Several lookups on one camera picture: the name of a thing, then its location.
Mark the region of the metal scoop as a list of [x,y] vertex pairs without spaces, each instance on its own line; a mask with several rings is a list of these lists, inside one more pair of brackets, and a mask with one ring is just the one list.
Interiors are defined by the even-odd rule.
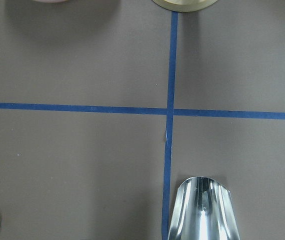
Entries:
[[239,240],[230,191],[204,176],[186,179],[177,189],[169,240]]

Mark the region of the wooden cup tree stand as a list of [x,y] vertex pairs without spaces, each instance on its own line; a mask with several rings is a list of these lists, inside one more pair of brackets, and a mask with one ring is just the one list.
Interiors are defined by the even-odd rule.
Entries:
[[205,9],[218,0],[152,0],[158,6],[179,13],[195,12]]

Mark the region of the pink bowl of ice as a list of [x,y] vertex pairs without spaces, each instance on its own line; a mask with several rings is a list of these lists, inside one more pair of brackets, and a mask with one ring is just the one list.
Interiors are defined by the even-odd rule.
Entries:
[[40,3],[47,3],[47,4],[55,4],[55,3],[66,2],[68,0],[33,0],[33,1],[40,2]]

